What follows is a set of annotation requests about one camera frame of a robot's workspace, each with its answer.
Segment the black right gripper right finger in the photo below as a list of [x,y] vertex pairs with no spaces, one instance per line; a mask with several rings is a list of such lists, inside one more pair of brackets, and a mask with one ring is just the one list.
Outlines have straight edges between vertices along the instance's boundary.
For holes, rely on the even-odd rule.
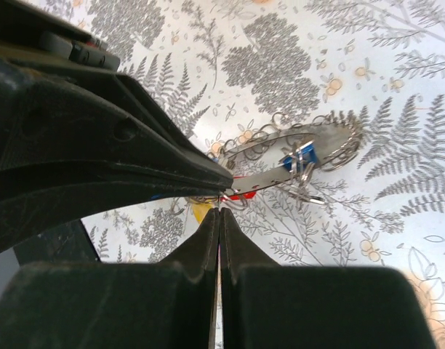
[[434,348],[411,284],[392,268],[285,266],[220,212],[226,348]]

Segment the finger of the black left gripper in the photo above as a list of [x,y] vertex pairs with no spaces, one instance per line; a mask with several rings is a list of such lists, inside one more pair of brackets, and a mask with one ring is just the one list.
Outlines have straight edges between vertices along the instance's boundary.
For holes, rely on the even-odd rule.
[[232,184],[132,77],[0,57],[0,252],[109,209]]

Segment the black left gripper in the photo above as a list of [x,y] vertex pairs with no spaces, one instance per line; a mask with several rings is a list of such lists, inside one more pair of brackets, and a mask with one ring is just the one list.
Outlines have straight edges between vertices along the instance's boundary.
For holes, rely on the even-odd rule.
[[117,71],[120,58],[101,39],[24,1],[0,1],[0,43]]

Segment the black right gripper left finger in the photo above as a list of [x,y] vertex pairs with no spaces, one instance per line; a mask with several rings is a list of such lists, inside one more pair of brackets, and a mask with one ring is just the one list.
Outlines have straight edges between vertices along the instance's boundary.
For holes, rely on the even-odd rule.
[[213,348],[220,213],[161,262],[35,262],[0,299],[0,348]]

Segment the yellow headed key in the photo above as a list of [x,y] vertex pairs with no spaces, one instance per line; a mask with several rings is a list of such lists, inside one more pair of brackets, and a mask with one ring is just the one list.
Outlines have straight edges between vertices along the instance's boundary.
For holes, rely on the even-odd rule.
[[196,221],[201,224],[207,215],[207,212],[213,208],[211,204],[192,204],[193,215]]

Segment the red key tag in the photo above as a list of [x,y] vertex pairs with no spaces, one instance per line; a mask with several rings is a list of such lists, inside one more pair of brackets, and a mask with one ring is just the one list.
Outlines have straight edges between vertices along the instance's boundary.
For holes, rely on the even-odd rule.
[[255,190],[247,192],[243,192],[242,189],[240,188],[232,188],[232,190],[233,190],[233,195],[228,195],[228,198],[230,200],[240,201],[242,199],[251,199],[256,195]]

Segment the blue key tag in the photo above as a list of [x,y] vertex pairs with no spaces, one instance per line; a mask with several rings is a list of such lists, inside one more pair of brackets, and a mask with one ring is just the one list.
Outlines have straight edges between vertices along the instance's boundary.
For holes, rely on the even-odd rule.
[[313,141],[297,143],[292,151],[280,160],[280,164],[290,173],[291,177],[311,171],[317,163],[318,156]]

